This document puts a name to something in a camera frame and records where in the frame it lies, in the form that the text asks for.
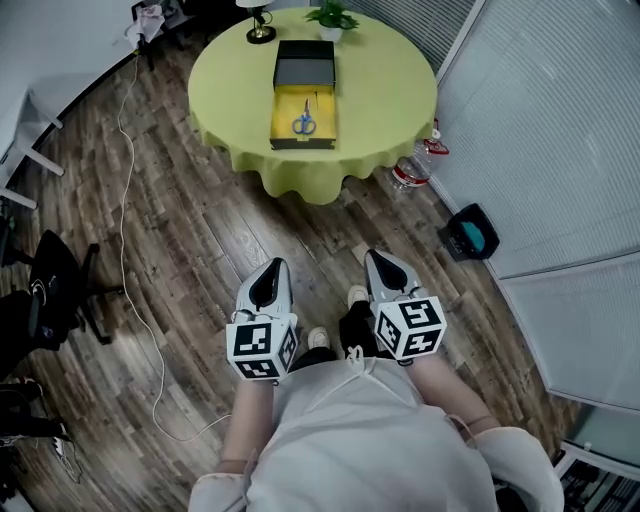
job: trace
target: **floor plank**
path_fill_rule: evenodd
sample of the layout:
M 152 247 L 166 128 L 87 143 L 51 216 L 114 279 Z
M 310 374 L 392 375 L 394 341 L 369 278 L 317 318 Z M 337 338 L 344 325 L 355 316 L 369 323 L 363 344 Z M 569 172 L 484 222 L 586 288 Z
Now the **floor plank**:
M 303 333 L 325 325 L 336 336 L 349 286 L 364 281 L 364 254 L 375 247 L 414 265 L 440 296 L 450 325 L 444 352 L 462 378 L 500 421 L 528 429 L 553 452 L 578 406 L 545 392 L 485 267 L 456 263 L 442 247 L 436 231 L 449 213 L 435 193 L 398 195 L 379 169 L 365 181 L 345 180 L 327 206 L 293 193 L 269 197 L 257 174 L 233 173 L 226 153 L 202 146 L 191 129 L 186 82 L 199 40 L 185 46 L 165 48 L 153 73 L 140 61 L 123 111 L 136 151 L 125 269 L 168 364 L 160 423 L 188 437 L 230 411 L 236 380 L 225 361 L 224 325 L 241 280 L 255 268 L 286 258 Z M 100 243 L 94 278 L 107 285 L 121 279 L 118 228 L 130 152 L 116 113 L 133 66 L 97 87 L 43 145 L 66 168 L 63 177 L 30 163 L 17 179 L 17 190 L 40 203 L 35 212 L 15 208 L 20 244 L 33 253 L 52 229 L 81 259 L 89 243 Z M 26 283 L 21 265 L 0 271 L 2 293 Z M 160 363 L 148 332 L 123 297 L 95 306 L 111 346 L 76 331 L 59 352 L 33 353 L 20 367 L 45 386 L 49 413 L 69 425 L 82 483 L 67 478 L 47 443 L 26 442 L 21 483 L 41 510 L 184 510 L 196 478 L 215 466 L 226 423 L 190 444 L 166 438 L 151 419 Z

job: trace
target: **table lamp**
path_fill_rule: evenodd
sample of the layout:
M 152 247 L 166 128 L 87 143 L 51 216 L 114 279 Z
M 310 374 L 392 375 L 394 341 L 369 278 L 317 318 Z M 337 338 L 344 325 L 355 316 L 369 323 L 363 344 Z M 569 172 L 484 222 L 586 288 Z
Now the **table lamp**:
M 268 26 L 273 20 L 273 16 L 271 16 L 270 12 L 267 13 L 271 16 L 269 23 L 266 23 L 264 16 L 262 16 L 262 10 L 271 2 L 273 0 L 236 0 L 238 7 L 249 9 L 251 16 L 253 16 L 253 28 L 247 32 L 247 41 L 251 44 L 268 43 L 276 37 L 276 29 Z

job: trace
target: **round table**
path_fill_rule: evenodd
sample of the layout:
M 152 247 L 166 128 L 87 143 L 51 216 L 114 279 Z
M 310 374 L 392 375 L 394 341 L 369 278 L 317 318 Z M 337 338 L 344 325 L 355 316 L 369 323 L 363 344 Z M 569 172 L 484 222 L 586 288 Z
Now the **round table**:
M 273 13 L 275 41 L 249 44 L 245 20 L 216 37 L 189 78 L 191 117 L 203 142 L 229 151 L 235 171 L 256 170 L 277 197 L 296 190 L 327 204 L 349 175 L 367 178 L 413 153 L 415 140 L 431 136 L 436 82 L 422 53 L 384 23 L 353 14 L 360 26 L 335 45 L 337 141 L 333 150 L 271 149 L 273 71 L 281 39 L 318 39 L 308 8 Z

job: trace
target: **lamp base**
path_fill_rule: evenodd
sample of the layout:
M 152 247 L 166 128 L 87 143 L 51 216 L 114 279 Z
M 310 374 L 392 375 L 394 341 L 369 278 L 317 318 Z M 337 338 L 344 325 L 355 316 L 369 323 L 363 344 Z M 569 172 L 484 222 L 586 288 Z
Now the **lamp base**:
M 252 28 L 247 32 L 247 41 L 251 44 L 264 44 L 276 38 L 276 29 L 266 25 Z

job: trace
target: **cardboard box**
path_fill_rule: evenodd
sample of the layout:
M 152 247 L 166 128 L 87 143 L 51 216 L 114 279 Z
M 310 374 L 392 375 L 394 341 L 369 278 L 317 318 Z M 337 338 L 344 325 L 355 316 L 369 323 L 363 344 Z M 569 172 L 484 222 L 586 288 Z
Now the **cardboard box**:
M 280 41 L 273 73 L 272 149 L 334 149 L 336 142 L 335 58 L 328 41 Z M 293 121 L 309 100 L 316 129 L 296 134 Z

